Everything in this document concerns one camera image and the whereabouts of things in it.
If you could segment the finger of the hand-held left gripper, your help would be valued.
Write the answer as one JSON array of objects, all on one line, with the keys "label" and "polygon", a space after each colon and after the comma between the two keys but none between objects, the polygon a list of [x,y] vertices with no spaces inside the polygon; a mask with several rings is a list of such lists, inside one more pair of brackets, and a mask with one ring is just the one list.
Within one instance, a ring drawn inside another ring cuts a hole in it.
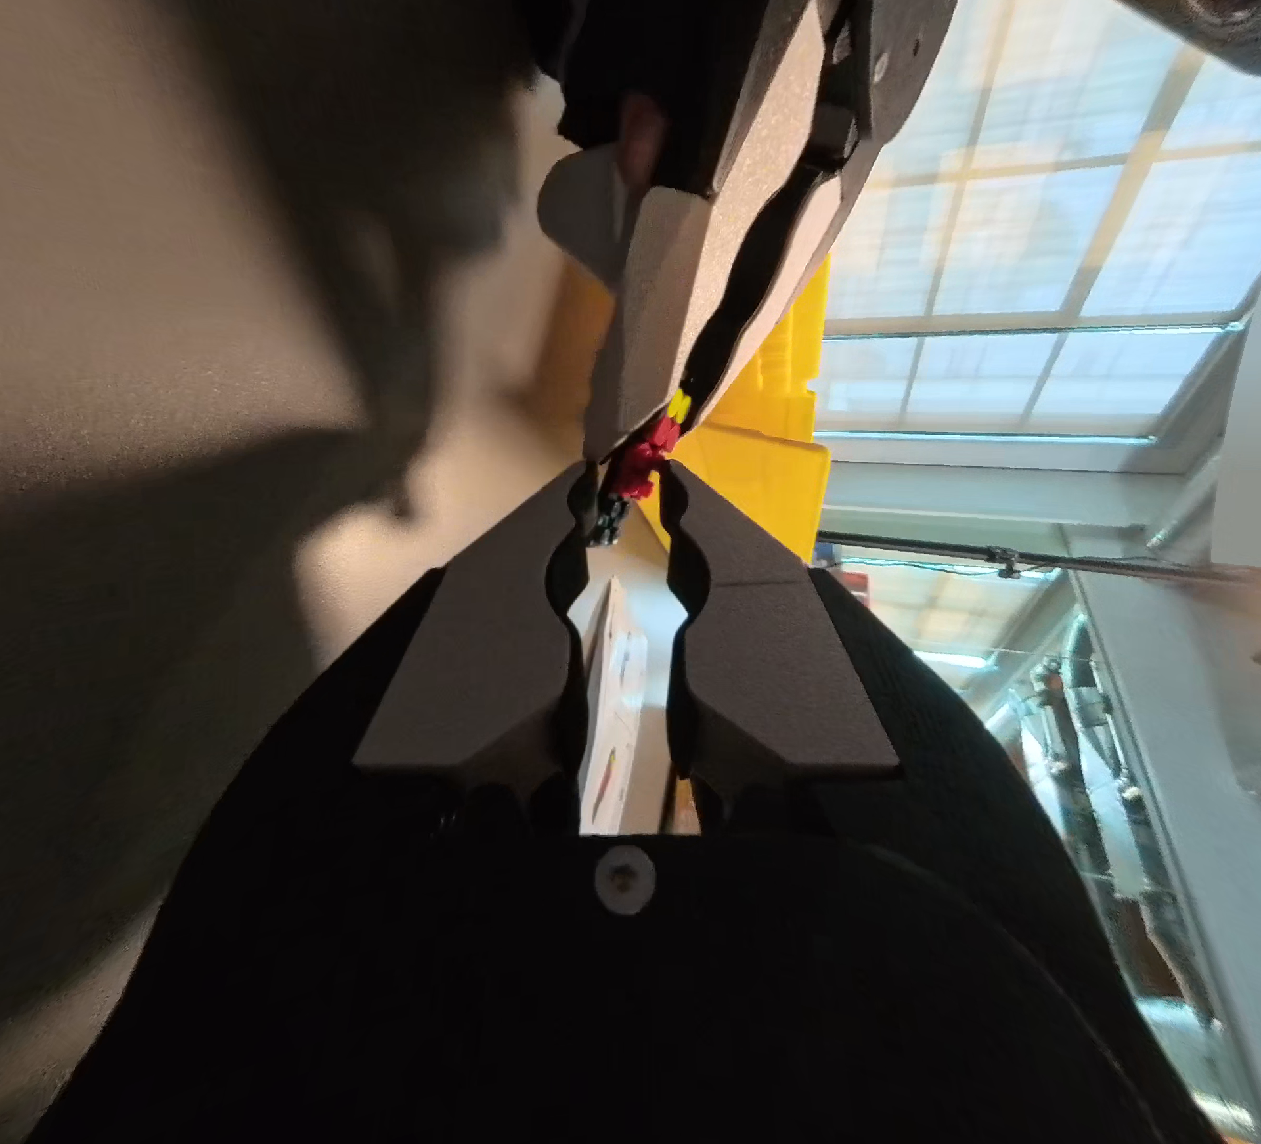
[{"label": "finger of the hand-held left gripper", "polygon": [[801,159],[821,69],[823,23],[813,0],[721,192],[712,200],[675,187],[642,199],[618,314],[593,370],[588,462],[611,459],[703,365],[703,332],[725,309],[746,234]]},{"label": "finger of the hand-held left gripper", "polygon": [[774,328],[814,274],[814,259],[842,200],[842,178],[819,163],[796,163],[785,185],[750,227],[717,312],[703,328],[684,370],[690,410],[684,432],[696,429],[746,370]]}]

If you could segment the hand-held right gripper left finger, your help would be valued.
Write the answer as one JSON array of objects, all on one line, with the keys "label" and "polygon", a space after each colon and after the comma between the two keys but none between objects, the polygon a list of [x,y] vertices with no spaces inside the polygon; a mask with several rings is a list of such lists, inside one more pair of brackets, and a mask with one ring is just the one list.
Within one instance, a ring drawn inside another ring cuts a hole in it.
[{"label": "hand-held right gripper left finger", "polygon": [[585,654],[598,470],[575,462],[451,558],[358,743],[364,774],[536,795],[575,783],[588,743]]}]

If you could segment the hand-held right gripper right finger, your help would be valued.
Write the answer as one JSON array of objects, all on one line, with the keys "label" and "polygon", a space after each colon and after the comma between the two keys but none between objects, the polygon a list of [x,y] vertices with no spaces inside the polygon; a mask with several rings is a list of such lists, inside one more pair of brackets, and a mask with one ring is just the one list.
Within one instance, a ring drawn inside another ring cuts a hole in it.
[{"label": "hand-held right gripper right finger", "polygon": [[813,568],[684,462],[662,470],[674,634],[668,743],[703,821],[801,818],[814,789],[902,776]]}]

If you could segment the black lego plate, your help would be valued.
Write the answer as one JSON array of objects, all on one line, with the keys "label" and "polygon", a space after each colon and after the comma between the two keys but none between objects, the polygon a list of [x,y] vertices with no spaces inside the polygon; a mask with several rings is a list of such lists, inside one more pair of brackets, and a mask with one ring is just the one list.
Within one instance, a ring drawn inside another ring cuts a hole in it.
[{"label": "black lego plate", "polygon": [[601,479],[598,496],[596,496],[596,522],[588,532],[588,547],[601,551],[601,547],[614,547],[622,536],[622,522],[628,519],[628,511],[637,508],[637,496],[627,494],[614,475],[606,470]]}]

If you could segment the lego instruction booklet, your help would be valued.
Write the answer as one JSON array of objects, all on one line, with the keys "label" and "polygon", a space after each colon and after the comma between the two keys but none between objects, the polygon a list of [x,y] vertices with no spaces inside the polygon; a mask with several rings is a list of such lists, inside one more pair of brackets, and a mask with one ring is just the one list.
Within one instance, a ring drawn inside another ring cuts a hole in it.
[{"label": "lego instruction booklet", "polygon": [[648,687],[648,634],[614,576],[593,644],[588,748],[578,768],[578,834],[619,835]]}]

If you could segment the person's left hand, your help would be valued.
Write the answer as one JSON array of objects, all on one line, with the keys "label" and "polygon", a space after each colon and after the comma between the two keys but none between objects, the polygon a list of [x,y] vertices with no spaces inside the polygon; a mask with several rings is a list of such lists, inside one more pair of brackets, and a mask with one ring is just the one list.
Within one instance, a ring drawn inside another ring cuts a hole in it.
[{"label": "person's left hand", "polygon": [[564,89],[561,135],[614,148],[628,196],[644,196],[671,129],[703,127],[717,0],[516,0],[537,73]]}]

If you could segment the yellow plastic bin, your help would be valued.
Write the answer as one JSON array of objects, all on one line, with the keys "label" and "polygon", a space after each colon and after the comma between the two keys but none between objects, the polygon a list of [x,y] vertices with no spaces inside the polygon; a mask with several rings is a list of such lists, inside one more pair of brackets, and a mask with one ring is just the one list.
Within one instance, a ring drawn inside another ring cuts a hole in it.
[{"label": "yellow plastic bin", "polygon": [[[814,440],[814,390],[828,320],[830,259],[717,398],[705,423],[679,440],[674,459],[703,475],[800,558],[813,558],[821,525],[830,448]],[[564,259],[544,349],[528,386],[528,410],[573,456],[596,356],[614,297]]]}]

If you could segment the black stand pole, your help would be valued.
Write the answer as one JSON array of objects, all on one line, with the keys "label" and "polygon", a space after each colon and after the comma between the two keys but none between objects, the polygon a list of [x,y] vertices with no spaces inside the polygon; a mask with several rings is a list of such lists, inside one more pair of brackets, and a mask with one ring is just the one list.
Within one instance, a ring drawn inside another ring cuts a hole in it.
[{"label": "black stand pole", "polygon": [[1073,553],[1033,553],[996,545],[952,545],[952,541],[921,541],[921,536],[884,536],[862,532],[819,532],[819,545],[854,547],[854,551],[884,551],[884,553],[921,553],[944,558],[968,558],[1001,568],[1003,577],[1019,577],[1035,568],[1064,568],[1086,576],[1115,576],[1115,577],[1145,577],[1145,582],[1171,582],[1171,584],[1261,584],[1259,568],[1235,567],[1186,567],[1164,562],[1156,555],[1073,555]]}]

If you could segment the large window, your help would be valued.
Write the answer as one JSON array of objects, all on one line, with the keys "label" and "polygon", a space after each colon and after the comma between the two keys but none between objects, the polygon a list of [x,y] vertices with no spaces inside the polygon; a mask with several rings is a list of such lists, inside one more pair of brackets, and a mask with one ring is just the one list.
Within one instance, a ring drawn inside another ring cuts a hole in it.
[{"label": "large window", "polygon": [[959,0],[835,246],[838,459],[1145,468],[1231,398],[1261,85],[1118,0]]}]

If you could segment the silver ventilation duct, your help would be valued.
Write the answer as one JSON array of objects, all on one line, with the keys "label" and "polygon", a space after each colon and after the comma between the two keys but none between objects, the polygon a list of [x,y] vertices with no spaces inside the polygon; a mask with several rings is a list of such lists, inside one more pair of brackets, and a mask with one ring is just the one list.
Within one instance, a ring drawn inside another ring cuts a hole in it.
[{"label": "silver ventilation duct", "polygon": [[1199,1024],[1210,1024],[1218,1012],[1141,768],[1097,670],[1095,633],[1082,610],[1071,617],[1064,642],[1007,686],[1007,702],[988,727],[1060,834],[1126,986],[1140,998],[1172,998]]}]

